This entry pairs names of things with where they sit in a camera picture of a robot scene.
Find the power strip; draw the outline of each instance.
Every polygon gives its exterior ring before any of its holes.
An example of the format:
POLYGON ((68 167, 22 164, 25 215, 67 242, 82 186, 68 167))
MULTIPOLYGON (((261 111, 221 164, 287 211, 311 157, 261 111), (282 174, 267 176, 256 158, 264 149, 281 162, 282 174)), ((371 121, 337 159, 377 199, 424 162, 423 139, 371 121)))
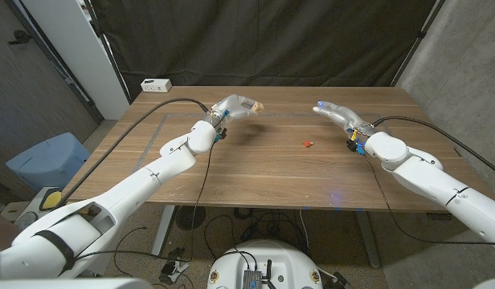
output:
POLYGON ((141 86, 144 92, 168 92, 172 84, 169 79, 144 79, 141 86))

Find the blue bin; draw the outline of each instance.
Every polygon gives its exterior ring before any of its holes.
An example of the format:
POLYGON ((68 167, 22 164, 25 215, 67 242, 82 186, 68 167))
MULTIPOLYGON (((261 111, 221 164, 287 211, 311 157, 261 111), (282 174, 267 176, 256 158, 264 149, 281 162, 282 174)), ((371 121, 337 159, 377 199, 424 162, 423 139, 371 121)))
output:
POLYGON ((45 140, 6 163, 36 191, 65 187, 88 159, 87 149, 69 132, 45 140))

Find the gray wall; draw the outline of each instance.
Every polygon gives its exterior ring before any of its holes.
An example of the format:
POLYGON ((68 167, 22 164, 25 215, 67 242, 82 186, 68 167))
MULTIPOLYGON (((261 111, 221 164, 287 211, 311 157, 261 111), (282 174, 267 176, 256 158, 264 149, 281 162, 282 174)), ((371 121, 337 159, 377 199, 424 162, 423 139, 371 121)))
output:
MULTIPOLYGON (((495 165, 495 0, 447 0, 396 86, 495 165)), ((457 150, 495 193, 495 172, 457 150)))

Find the table top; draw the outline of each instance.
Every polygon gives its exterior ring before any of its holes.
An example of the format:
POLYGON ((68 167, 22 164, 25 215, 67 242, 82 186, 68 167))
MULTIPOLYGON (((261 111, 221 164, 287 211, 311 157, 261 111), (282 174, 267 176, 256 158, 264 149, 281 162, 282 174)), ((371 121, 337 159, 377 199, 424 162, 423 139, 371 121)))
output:
MULTIPOLYGON (((312 107, 325 100, 353 109, 372 122, 382 116, 408 116, 430 121, 401 88, 296 87, 172 87, 168 93, 142 92, 103 139, 64 192, 139 116, 155 104, 190 97, 207 107, 231 94, 264 104, 258 117, 228 124, 227 137, 215 144, 205 188, 199 190, 208 153, 196 156, 196 165, 166 182, 148 201, 167 205, 268 207, 319 210, 387 210, 364 157, 346 147, 347 135, 312 107), (306 148, 303 143, 314 142, 306 148)), ((190 131, 203 111, 192 103, 159 108, 142 121, 78 188, 71 199, 83 200, 107 191, 132 172, 160 157, 169 140, 190 131)), ((495 199, 487 185, 440 134, 399 120, 378 127, 407 145, 433 154, 444 171, 495 199)), ((395 211, 443 210, 436 203, 403 188, 381 168, 376 169, 390 206, 395 211)))

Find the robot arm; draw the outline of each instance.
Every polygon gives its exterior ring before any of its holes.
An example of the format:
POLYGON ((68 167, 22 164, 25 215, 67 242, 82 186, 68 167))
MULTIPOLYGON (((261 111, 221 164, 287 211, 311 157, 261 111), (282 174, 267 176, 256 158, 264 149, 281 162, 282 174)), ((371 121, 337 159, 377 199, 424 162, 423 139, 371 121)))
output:
POLYGON ((313 108, 317 114, 332 119, 357 145, 365 145, 367 153, 378 158, 401 185, 445 207, 485 241, 495 242, 494 200, 448 175, 431 154, 377 132, 352 110, 324 101, 318 104, 313 108))
POLYGON ((224 137, 224 125, 256 116, 263 106, 242 96, 228 96, 186 135, 162 147, 162 157, 139 169, 109 191, 63 206, 27 227, 0 253, 0 279, 74 278, 97 257, 78 256, 103 250, 120 233, 129 215, 172 177, 191 168, 194 156, 224 137))

